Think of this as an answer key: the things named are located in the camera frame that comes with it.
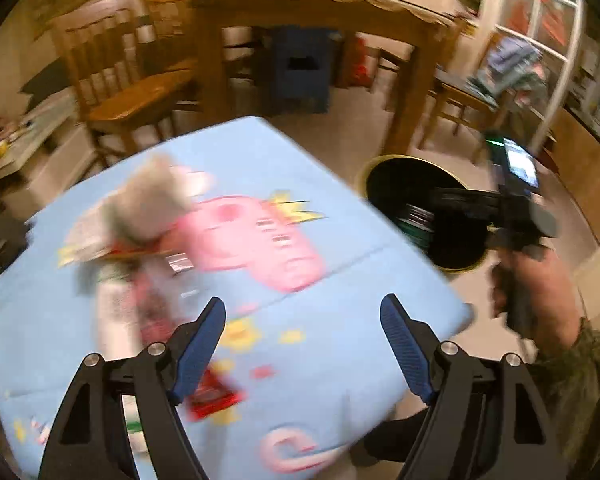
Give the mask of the person's right hand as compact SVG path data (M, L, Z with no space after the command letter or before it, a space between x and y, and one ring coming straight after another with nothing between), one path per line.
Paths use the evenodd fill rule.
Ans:
M541 260L523 252L498 248L500 261L491 270L492 316L505 311L507 296L502 285L503 270L511 270L528 290L536 322L532 340L542 356L558 356L576 343L581 327L581 311L570 275L550 248L543 249Z

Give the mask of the olive green sleeve forearm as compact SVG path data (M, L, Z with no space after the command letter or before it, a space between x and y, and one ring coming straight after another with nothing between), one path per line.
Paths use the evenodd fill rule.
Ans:
M600 331L585 318L574 345L540 353L530 374L553 424L569 479L600 479Z

